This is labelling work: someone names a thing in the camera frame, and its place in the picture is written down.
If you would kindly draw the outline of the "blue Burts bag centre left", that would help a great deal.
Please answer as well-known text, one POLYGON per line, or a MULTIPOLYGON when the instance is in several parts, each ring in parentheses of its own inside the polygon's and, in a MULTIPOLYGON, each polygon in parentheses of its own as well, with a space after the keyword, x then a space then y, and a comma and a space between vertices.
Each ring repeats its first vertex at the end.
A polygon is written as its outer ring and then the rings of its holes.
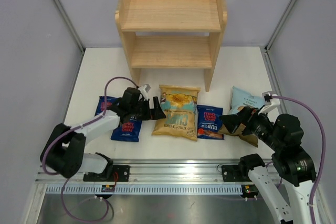
POLYGON ((141 121, 131 119, 129 122, 123 123, 121 126, 113 130, 111 140, 122 142, 139 142, 141 126, 141 121))

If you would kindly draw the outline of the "wooden two-tier shelf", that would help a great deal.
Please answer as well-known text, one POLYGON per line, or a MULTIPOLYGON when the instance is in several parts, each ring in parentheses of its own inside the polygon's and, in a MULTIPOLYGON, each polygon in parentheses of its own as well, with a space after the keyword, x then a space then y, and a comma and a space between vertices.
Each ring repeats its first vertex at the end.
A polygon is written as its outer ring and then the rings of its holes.
POLYGON ((115 24, 135 82, 142 69, 202 69, 210 89, 227 24, 226 0, 118 0, 115 24))

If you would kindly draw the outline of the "light blue cassava chips bag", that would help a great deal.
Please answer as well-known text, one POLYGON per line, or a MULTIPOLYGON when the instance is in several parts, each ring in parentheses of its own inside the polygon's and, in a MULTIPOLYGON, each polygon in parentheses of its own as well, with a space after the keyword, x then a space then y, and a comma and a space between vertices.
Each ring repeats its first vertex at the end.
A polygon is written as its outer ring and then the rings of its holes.
MULTIPOLYGON (((263 105, 265 105, 263 98, 254 96, 245 90, 233 86, 230 107, 227 114, 236 114, 246 106, 260 109, 263 105)), ((242 141, 254 147, 258 147, 258 138, 254 135, 243 136, 241 133, 230 134, 224 125, 221 126, 218 132, 224 135, 238 136, 242 141)))

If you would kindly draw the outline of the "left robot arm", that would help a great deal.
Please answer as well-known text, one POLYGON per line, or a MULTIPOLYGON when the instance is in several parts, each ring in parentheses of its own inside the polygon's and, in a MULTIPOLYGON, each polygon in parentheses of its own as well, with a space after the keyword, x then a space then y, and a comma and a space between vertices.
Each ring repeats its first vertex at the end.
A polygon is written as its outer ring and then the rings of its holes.
POLYGON ((95 174, 102 181, 109 180, 113 176, 113 160, 101 153, 85 153, 85 146, 129 119, 164 119, 158 97, 153 97, 154 107, 150 108, 147 94, 146 86, 127 88, 122 97, 106 103, 103 111, 90 121, 76 126, 56 125, 40 156, 44 172, 67 179, 84 172, 95 174))

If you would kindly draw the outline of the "yellow kettle chips bag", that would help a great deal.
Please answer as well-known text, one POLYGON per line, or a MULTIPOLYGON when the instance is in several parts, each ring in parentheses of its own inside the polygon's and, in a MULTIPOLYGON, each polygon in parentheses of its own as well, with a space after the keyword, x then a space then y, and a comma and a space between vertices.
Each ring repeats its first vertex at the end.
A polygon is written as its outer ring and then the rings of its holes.
POLYGON ((183 137, 197 141, 196 110, 199 87, 159 85, 161 90, 160 107, 164 119, 155 123, 152 135, 183 137))

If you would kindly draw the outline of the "aluminium mounting rail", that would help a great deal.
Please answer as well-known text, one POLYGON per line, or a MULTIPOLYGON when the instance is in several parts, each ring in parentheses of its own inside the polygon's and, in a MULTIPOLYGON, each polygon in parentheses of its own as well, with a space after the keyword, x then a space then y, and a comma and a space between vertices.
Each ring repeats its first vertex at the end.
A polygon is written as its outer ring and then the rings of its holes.
POLYGON ((115 165, 130 166, 129 184, 218 184, 222 165, 237 165, 239 159, 115 159, 115 165))

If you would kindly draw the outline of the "blue Burts bag right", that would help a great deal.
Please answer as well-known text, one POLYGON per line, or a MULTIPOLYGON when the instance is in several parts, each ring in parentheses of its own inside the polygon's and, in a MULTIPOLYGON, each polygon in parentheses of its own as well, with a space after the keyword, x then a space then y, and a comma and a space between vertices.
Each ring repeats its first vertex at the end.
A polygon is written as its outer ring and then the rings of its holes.
POLYGON ((222 114, 222 108, 209 105, 197 105, 197 138, 223 140, 224 135, 219 132, 223 125, 219 119, 222 114))

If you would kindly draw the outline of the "blue Burts bag far left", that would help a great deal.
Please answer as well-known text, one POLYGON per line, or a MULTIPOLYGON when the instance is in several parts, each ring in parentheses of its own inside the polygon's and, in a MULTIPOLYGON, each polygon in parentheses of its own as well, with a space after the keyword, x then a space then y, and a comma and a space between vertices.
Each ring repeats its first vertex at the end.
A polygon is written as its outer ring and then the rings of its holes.
POLYGON ((115 97, 111 97, 111 96, 100 96, 99 97, 99 101, 98 101, 98 105, 95 111, 95 115, 98 114, 106 114, 105 109, 109 106, 111 106, 112 104, 114 104, 116 102, 117 98, 115 97))

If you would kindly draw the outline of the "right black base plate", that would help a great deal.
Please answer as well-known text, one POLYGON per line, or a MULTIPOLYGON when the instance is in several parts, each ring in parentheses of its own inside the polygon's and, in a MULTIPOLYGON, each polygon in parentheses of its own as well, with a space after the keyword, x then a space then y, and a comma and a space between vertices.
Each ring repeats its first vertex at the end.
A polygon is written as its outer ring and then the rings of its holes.
POLYGON ((248 177, 244 177, 238 165, 220 166, 223 182, 251 182, 248 177))

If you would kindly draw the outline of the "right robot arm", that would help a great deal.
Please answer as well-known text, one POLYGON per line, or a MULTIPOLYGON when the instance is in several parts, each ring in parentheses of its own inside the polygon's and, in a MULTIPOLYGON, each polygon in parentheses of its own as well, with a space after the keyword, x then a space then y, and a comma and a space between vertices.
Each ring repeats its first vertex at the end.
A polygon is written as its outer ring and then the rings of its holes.
POLYGON ((312 158, 301 147, 304 132, 300 121, 293 115, 281 114, 271 122, 268 118, 271 110, 269 105, 261 109, 245 107, 236 114, 220 116, 220 120, 230 134, 240 130, 243 135, 255 135, 273 150, 271 160, 289 201, 270 181, 265 162, 258 154, 240 158, 239 176, 257 187, 275 222, 315 223, 312 189, 317 174, 312 158))

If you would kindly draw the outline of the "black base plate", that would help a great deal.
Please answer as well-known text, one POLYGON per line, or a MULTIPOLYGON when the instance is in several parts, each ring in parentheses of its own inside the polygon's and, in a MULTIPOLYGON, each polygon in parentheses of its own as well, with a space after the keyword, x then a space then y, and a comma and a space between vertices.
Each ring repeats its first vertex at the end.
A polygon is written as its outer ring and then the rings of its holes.
POLYGON ((102 173, 84 174, 84 182, 128 182, 130 176, 129 165, 113 165, 106 168, 102 173))
POLYGON ((238 165, 220 166, 223 182, 251 182, 248 177, 244 177, 238 165))

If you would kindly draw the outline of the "blue burts bag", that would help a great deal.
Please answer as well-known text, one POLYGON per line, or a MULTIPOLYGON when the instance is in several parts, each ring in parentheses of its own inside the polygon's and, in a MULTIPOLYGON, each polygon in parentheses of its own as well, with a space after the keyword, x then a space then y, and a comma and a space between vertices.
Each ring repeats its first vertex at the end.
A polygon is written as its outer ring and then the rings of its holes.
POLYGON ((129 122, 123 123, 121 126, 113 130, 111 140, 122 142, 139 142, 141 126, 141 121, 131 119, 129 122))
POLYGON ((98 114, 106 114, 105 109, 109 106, 111 106, 112 104, 114 104, 116 102, 117 98, 115 97, 111 97, 111 96, 100 96, 99 97, 99 101, 98 101, 98 105, 95 111, 95 115, 98 114))
POLYGON ((222 108, 209 105, 197 105, 197 138, 223 140, 224 135, 219 132, 223 125, 219 119, 222 114, 222 108))

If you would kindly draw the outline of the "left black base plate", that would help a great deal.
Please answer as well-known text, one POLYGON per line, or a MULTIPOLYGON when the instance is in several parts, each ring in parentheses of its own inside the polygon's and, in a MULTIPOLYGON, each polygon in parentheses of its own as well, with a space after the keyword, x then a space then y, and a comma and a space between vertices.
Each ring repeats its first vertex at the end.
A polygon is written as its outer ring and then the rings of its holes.
POLYGON ((84 182, 128 182, 130 176, 129 165, 113 165, 106 168, 102 173, 84 174, 84 182))

